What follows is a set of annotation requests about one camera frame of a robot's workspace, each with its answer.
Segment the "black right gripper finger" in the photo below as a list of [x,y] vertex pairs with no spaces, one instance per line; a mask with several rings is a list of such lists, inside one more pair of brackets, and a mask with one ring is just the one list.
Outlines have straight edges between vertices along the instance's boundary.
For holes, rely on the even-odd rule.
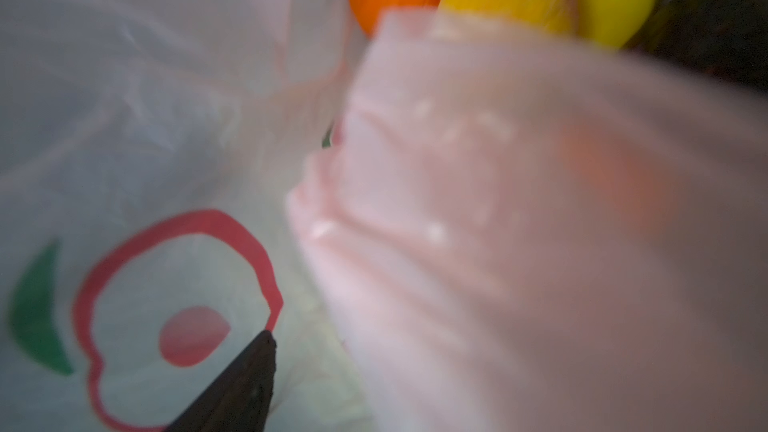
[[165,432],[262,432],[273,397],[277,343],[259,333]]

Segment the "pink plastic bag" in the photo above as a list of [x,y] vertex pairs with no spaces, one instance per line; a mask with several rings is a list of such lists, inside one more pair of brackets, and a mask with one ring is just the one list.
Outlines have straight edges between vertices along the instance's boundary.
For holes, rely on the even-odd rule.
[[348,0],[1,0],[1,427],[763,431],[767,91]]

